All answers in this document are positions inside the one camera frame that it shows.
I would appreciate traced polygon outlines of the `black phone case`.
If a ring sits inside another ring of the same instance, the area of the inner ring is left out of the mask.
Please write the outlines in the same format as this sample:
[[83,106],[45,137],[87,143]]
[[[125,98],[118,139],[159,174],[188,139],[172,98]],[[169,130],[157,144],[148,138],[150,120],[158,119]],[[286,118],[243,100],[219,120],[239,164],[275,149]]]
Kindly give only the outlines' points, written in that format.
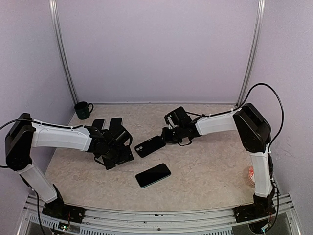
[[141,157],[147,157],[166,145],[161,136],[154,136],[134,147],[135,152]]

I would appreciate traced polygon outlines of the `light blue phone case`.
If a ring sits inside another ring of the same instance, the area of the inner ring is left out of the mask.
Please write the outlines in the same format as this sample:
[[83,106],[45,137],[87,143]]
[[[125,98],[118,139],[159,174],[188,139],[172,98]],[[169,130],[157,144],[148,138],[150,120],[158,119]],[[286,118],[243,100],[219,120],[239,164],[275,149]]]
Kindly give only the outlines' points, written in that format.
[[114,130],[118,130],[122,126],[123,118],[122,117],[113,117],[110,120],[109,130],[113,132]]

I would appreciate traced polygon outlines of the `black smartphone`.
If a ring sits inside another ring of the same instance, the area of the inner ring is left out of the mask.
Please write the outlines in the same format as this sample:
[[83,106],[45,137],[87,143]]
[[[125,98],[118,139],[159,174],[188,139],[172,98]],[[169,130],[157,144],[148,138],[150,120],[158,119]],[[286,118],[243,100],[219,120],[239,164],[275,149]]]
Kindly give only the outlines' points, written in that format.
[[139,174],[136,174],[135,178],[140,187],[145,188],[169,176],[171,176],[171,171],[166,164],[161,163]]

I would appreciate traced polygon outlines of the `lavender phone case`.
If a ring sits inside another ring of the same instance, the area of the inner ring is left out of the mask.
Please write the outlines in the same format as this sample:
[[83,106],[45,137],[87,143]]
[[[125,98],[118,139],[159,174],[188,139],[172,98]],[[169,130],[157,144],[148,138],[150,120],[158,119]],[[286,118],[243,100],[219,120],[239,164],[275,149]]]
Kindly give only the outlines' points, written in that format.
[[99,131],[102,130],[103,126],[105,124],[105,120],[104,119],[95,119],[92,123],[92,127],[97,128]]

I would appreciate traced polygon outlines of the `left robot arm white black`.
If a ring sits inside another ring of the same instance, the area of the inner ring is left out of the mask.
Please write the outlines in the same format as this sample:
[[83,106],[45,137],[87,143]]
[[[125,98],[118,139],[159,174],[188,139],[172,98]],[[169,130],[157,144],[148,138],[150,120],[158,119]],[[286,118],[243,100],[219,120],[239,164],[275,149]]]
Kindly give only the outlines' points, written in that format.
[[68,214],[58,189],[50,183],[30,157],[32,148],[53,147],[92,153],[94,160],[110,170],[134,159],[130,146],[133,138],[121,123],[103,129],[105,120],[95,119],[91,126],[64,126],[32,119],[23,113],[12,120],[5,137],[5,161],[9,169],[34,189],[57,217]]

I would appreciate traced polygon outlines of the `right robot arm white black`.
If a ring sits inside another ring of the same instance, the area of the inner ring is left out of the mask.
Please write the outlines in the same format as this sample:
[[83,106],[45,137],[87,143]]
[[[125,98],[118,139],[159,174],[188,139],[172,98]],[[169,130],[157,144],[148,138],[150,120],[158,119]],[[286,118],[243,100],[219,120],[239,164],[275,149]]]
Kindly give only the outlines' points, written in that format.
[[166,144],[180,144],[184,138],[192,141],[212,133],[237,131],[254,169],[255,193],[250,213],[254,217],[261,217],[269,210],[275,192],[269,123],[251,103],[218,114],[197,115],[195,119],[190,116],[191,113],[183,107],[168,113],[164,117],[167,127],[161,133],[163,141]]

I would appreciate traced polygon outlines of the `dark green mug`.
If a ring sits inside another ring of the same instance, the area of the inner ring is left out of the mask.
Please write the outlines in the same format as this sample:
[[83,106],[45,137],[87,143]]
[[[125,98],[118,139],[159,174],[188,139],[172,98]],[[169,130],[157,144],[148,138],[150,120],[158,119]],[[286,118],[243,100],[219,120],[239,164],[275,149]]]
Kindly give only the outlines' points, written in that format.
[[94,105],[92,103],[87,103],[86,101],[81,101],[75,104],[74,109],[80,120],[86,120],[90,117]]

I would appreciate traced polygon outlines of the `red white patterned dish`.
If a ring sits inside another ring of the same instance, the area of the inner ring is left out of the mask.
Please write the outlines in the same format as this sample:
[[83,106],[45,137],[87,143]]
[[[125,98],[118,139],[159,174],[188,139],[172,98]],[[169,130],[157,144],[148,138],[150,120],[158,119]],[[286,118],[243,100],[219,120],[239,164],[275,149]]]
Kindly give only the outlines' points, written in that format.
[[254,168],[253,166],[248,166],[243,170],[244,182],[247,185],[255,187],[255,178],[254,178]]

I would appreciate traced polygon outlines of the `front aluminium rail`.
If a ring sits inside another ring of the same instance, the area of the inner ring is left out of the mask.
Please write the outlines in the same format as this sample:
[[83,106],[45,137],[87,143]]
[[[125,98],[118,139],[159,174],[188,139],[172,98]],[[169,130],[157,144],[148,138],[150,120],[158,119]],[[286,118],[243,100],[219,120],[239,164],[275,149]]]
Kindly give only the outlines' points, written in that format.
[[86,208],[73,220],[38,215],[43,202],[27,198],[15,234],[17,235],[250,235],[251,228],[274,226],[267,235],[301,235],[298,216],[288,194],[275,197],[278,217],[268,215],[254,220],[235,213],[231,207],[172,212],[121,211]]

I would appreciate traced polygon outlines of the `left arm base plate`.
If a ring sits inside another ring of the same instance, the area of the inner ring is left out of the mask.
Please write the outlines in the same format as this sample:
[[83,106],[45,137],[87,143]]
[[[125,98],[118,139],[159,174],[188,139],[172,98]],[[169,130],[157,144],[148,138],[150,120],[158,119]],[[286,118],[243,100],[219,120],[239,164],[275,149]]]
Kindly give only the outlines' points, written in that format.
[[85,208],[65,204],[62,200],[54,200],[45,203],[42,210],[43,215],[81,224],[85,215]]

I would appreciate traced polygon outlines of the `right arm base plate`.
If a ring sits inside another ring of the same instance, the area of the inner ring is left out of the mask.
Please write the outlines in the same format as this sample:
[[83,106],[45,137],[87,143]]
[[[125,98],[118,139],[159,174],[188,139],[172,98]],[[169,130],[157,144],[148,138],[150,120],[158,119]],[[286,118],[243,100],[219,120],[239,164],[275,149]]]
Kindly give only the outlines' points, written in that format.
[[270,202],[267,205],[264,203],[252,203],[237,206],[233,209],[233,212],[236,222],[241,223],[270,216],[270,214],[276,213],[276,209],[273,202]]

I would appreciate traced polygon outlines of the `right aluminium frame post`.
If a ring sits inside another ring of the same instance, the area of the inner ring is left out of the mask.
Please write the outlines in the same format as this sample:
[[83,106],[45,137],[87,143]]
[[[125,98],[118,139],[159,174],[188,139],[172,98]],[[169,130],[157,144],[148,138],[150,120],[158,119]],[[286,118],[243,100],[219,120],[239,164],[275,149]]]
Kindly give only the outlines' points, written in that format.
[[266,5],[265,0],[259,0],[258,1],[258,8],[257,8],[254,31],[253,31],[252,43],[251,43],[251,47],[250,47],[250,52],[249,52],[249,56],[248,56],[246,70],[244,73],[244,80],[243,80],[241,90],[239,93],[239,97],[238,97],[237,103],[236,103],[237,106],[243,102],[244,95],[246,94],[247,89],[248,89],[248,85],[249,85],[249,81],[251,78],[253,65],[254,65],[254,61],[255,61],[255,57],[257,54],[257,50],[258,50],[258,43],[259,43],[260,34],[261,34],[261,30],[262,30],[265,5]]

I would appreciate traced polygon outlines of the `aluminium frame post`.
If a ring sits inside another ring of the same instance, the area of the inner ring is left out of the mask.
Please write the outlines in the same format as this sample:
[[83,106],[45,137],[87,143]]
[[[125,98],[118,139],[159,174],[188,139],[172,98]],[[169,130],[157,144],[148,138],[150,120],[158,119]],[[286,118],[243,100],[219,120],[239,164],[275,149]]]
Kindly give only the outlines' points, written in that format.
[[62,37],[62,30],[61,30],[61,24],[60,24],[60,19],[59,19],[59,14],[58,14],[58,7],[57,7],[57,1],[56,0],[49,0],[49,8],[50,8],[50,13],[51,13],[51,19],[52,19],[52,25],[56,37],[56,42],[57,42],[57,47],[61,59],[61,64],[64,70],[65,78],[66,78],[66,83],[70,92],[70,96],[72,99],[73,104],[76,104],[78,102],[78,96],[77,92],[72,80],[72,76],[70,73],[69,69],[69,64],[67,60],[67,55],[66,55],[66,50],[63,42],[63,37]]
[[248,89],[248,85],[249,85],[249,81],[251,78],[253,65],[254,65],[254,61],[255,61],[255,57],[257,54],[257,50],[258,50],[258,43],[259,43],[260,34],[261,34],[261,30],[262,30],[265,5],[266,5],[265,0],[259,0],[258,1],[258,8],[257,8],[254,31],[253,31],[252,43],[251,43],[251,47],[250,47],[250,52],[249,52],[249,56],[248,56],[246,70],[244,73],[244,80],[243,80],[241,90],[239,93],[239,97],[238,97],[237,103],[236,103],[237,106],[243,102],[244,95],[246,94],[247,89]]

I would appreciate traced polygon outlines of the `left aluminium frame post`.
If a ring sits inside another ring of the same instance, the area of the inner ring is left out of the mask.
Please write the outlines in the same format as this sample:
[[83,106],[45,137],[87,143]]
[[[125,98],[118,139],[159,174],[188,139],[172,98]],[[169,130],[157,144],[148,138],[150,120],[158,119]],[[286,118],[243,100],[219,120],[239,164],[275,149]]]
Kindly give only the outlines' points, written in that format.
[[62,30],[61,30],[61,24],[60,24],[60,19],[59,19],[59,14],[58,14],[58,7],[57,7],[57,1],[56,0],[49,0],[49,8],[50,8],[50,13],[51,13],[51,19],[52,19],[52,25],[56,37],[56,42],[57,42],[57,47],[61,59],[61,64],[64,70],[65,78],[66,78],[66,83],[70,92],[70,96],[72,99],[73,104],[76,104],[78,102],[78,96],[77,92],[72,80],[72,76],[70,73],[69,69],[69,64],[67,60],[67,55],[66,55],[66,50],[63,42],[63,37],[62,37]]

